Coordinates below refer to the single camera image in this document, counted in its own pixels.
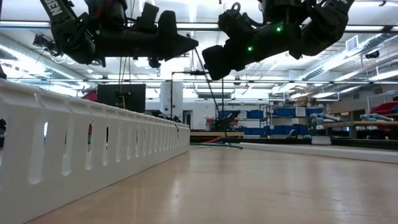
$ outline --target black monitor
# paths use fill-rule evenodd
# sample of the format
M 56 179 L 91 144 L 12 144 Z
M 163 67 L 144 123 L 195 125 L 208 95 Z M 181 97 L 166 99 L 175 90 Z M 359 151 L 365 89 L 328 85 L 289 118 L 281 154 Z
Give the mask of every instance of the black monitor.
M 145 113 L 146 85 L 122 85 L 121 89 L 122 93 L 120 93 L 120 85 L 98 85 L 98 103 L 104 103 L 106 105 L 123 108 L 123 94 L 126 110 Z

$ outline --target red cable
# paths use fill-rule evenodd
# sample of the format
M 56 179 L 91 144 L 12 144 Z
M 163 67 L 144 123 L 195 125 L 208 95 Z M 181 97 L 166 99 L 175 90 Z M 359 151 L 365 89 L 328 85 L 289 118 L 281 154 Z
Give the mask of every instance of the red cable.
M 217 138 L 215 138 L 213 140 L 210 140 L 210 141 L 207 141 L 207 142 L 203 142 L 203 143 L 214 143 L 214 142 L 219 142 L 220 140 L 221 140 L 221 138 L 217 137 Z

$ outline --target white wall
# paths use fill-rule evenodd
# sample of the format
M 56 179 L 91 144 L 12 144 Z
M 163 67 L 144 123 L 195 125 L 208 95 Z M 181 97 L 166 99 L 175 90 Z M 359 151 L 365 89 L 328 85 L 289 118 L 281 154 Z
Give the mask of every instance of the white wall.
M 398 90 L 398 85 L 384 85 L 383 86 L 384 93 L 391 90 Z M 354 100 L 353 95 L 357 92 L 353 92 L 350 94 L 345 95 L 342 97 L 341 101 L 333 102 L 330 105 L 330 112 L 331 113 L 341 113 L 347 111 L 354 111 L 354 110 L 363 110 L 365 109 L 365 113 L 368 113 L 368 97 L 374 96 L 374 90 L 370 91 L 360 91 L 359 92 L 359 99 Z M 391 97 L 387 97 L 386 101 L 392 101 Z M 375 107 L 380 104 L 384 103 L 383 97 L 375 97 L 370 98 L 370 107 Z
M 160 103 L 159 100 L 147 100 L 146 110 L 159 110 Z M 259 106 L 229 106 L 225 105 L 224 110 L 258 110 Z M 215 117 L 215 105 L 213 100 L 207 101 L 184 101 L 183 110 L 192 111 L 191 118 L 191 128 L 192 129 L 204 129 L 205 128 L 205 118 Z M 239 121 L 240 124 L 249 128 L 258 128 L 259 121 Z

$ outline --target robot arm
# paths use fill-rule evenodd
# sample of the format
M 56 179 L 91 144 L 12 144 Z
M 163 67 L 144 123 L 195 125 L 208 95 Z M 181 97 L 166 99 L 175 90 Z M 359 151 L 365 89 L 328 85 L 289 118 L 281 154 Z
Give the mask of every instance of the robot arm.
M 240 71 L 249 63 L 289 51 L 299 59 L 316 55 L 337 42 L 348 23 L 348 11 L 354 0 L 258 0 L 263 5 L 263 26 L 246 13 L 240 14 L 240 4 L 219 16 L 218 25 L 229 39 L 222 47 L 205 49 L 202 56 L 213 80 Z M 311 22 L 301 28 L 310 17 Z
M 77 17 L 67 0 L 40 0 L 51 21 L 51 31 L 59 54 L 65 53 L 78 63 L 98 62 L 106 66 L 105 57 L 148 57 L 157 68 L 159 60 L 170 60 L 193 50 L 198 42 L 177 34 L 173 11 L 155 18 L 159 11 L 145 3 L 142 16 L 127 18 L 126 0 L 86 0 L 88 13 Z M 127 20 L 134 25 L 127 26 Z

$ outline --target ceiling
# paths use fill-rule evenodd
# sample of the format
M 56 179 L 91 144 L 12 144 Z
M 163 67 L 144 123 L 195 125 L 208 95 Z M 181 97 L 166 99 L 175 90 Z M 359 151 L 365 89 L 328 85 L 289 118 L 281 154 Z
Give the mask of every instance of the ceiling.
M 222 0 L 222 4 L 219 4 L 219 0 L 148 0 L 148 2 L 155 4 L 160 7 L 160 12 L 164 10 L 173 10 L 177 15 L 177 22 L 217 22 L 218 15 L 224 10 L 231 7 L 236 2 L 230 0 Z M 128 1 L 129 8 L 127 14 L 131 13 L 131 5 L 133 1 Z M 142 5 L 145 1 L 136 0 L 134 4 L 133 18 L 140 16 Z M 247 12 L 251 18 L 256 21 L 261 21 L 261 12 L 258 10 L 258 1 L 246 0 L 239 1 L 242 5 L 241 12 Z M 75 7 L 73 10 L 77 15 L 85 12 L 87 6 L 83 0 L 73 0 Z M 396 25 L 398 24 L 398 17 L 396 12 L 398 9 L 398 2 L 388 1 L 383 7 L 379 7 L 379 1 L 356 1 L 349 12 L 349 24 L 350 25 Z M 48 16 L 45 13 L 39 0 L 3 0 L 1 19 L 3 21 L 48 21 Z M 199 41 L 198 51 L 199 53 L 213 45 L 223 45 L 228 39 L 228 36 L 223 32 L 219 31 L 191 31 L 189 32 L 194 39 Z M 49 39 L 52 39 L 51 31 L 49 29 L 2 29 L 0 27 L 0 35 L 7 39 L 27 47 L 30 51 L 37 52 L 43 57 L 51 59 L 49 54 L 43 52 L 43 49 L 32 45 L 33 39 L 36 34 L 43 34 Z M 336 55 L 343 52 L 346 49 L 346 41 L 358 36 L 359 41 L 363 39 L 370 39 L 377 34 L 344 34 L 342 38 L 331 47 L 324 50 L 322 53 L 315 57 L 302 57 L 300 60 L 296 60 L 288 55 L 287 52 L 275 55 L 264 59 L 259 63 L 253 63 L 246 66 L 246 69 L 240 72 L 232 71 L 225 80 L 234 80 L 235 77 L 239 77 L 242 80 L 241 85 L 234 85 L 233 83 L 225 83 L 225 88 L 237 88 L 242 89 L 245 93 L 250 94 L 251 91 L 254 94 L 254 90 L 273 90 L 277 86 L 283 86 L 280 83 L 250 83 L 249 80 L 300 80 L 303 74 L 309 71 L 311 68 L 316 68 L 319 65 L 324 64 L 331 58 L 335 58 Z M 398 50 L 397 44 L 398 39 L 392 39 L 383 46 L 378 46 L 377 49 L 380 51 L 380 57 L 375 59 L 362 59 L 361 54 L 357 54 L 353 57 L 344 59 L 344 63 L 341 65 L 328 69 L 327 71 L 316 75 L 309 80 L 311 81 L 333 81 L 337 78 L 346 75 L 347 73 L 356 71 L 362 67 L 372 67 L 373 63 L 388 59 L 395 55 Z M 81 65 L 73 63 L 69 58 L 53 58 L 52 61 L 65 67 L 69 71 L 73 71 L 88 79 L 99 79 L 103 76 L 107 76 L 109 79 L 119 79 L 119 76 L 123 74 L 124 79 L 131 80 L 168 80 L 171 79 L 170 72 L 201 69 L 198 57 L 193 52 L 188 52 L 186 55 L 180 58 L 175 58 L 168 62 L 162 62 L 162 66 L 159 70 L 154 70 L 147 65 L 145 60 L 133 60 L 128 58 L 107 58 L 105 68 L 94 65 Z M 396 59 L 391 60 L 385 64 L 378 66 L 378 70 L 384 69 L 385 71 L 393 69 Z M 354 77 L 349 79 L 360 79 L 368 77 L 369 74 L 374 74 L 376 68 L 370 68 L 366 72 L 361 72 Z M 205 77 L 201 76 L 190 76 L 183 74 L 175 74 L 173 77 L 175 80 L 204 80 Z M 161 81 L 147 83 L 149 88 L 159 88 Z M 212 83 L 212 88 L 221 88 L 220 83 Z M 311 89 L 313 85 L 303 86 L 302 89 Z M 317 86 L 320 91 L 323 91 L 323 86 Z M 189 81 L 185 83 L 185 88 L 197 88 L 207 89 L 207 83 L 194 83 Z M 296 89 L 291 88 L 289 92 L 294 93 Z

